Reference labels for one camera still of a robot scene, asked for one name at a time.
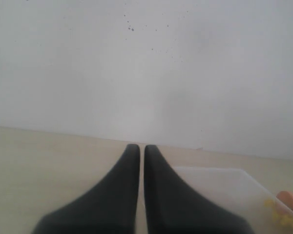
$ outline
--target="beige table surface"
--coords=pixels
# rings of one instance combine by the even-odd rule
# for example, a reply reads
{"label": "beige table surface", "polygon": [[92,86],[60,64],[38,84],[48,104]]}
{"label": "beige table surface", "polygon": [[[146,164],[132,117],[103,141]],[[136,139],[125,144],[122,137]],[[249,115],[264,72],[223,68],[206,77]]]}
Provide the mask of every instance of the beige table surface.
{"label": "beige table surface", "polygon": [[[30,233],[42,215],[97,183],[126,144],[0,127],[0,234]],[[293,191],[293,161],[166,146],[160,150],[173,166],[241,168],[274,194]],[[141,202],[137,209],[137,233],[145,234]]]}

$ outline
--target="wooden table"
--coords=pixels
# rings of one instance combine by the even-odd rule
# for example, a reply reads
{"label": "wooden table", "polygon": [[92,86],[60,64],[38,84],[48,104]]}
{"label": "wooden table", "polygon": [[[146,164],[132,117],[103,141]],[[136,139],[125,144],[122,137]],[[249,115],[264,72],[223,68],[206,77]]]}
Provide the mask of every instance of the wooden table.
{"label": "wooden table", "polygon": [[[0,127],[0,234],[30,233],[45,213],[96,184],[127,143]],[[143,156],[145,145],[139,145]],[[293,191],[293,161],[159,148],[173,166],[241,168],[274,194]],[[147,233],[140,200],[137,229]]]}

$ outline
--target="white wall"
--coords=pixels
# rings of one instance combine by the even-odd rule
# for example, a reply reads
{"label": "white wall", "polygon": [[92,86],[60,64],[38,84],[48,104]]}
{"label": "white wall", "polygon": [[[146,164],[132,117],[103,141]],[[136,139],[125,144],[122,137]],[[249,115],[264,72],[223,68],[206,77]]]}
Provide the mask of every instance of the white wall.
{"label": "white wall", "polygon": [[293,0],[0,0],[0,126],[293,159]]}

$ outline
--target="yellow object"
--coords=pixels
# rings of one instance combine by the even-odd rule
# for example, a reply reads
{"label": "yellow object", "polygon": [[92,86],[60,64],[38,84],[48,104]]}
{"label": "yellow object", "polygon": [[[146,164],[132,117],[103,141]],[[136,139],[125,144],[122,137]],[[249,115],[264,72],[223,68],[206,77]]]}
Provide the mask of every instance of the yellow object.
{"label": "yellow object", "polygon": [[293,217],[288,214],[279,214],[275,210],[274,201],[271,199],[268,199],[265,201],[266,207],[272,208],[272,219],[274,222],[280,223],[281,226],[287,227],[290,226],[293,229]]}

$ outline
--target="clear plastic container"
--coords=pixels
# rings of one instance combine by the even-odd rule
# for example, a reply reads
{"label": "clear plastic container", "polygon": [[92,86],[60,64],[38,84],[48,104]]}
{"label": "clear plastic container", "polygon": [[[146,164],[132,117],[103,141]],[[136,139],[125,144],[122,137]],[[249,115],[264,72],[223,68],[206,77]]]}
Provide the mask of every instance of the clear plastic container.
{"label": "clear plastic container", "polygon": [[[242,216],[256,234],[293,234],[293,229],[281,226],[272,218],[273,209],[265,207],[267,200],[280,202],[249,174],[240,169],[173,167],[193,189],[215,204]],[[293,212],[281,204],[293,217]]]}

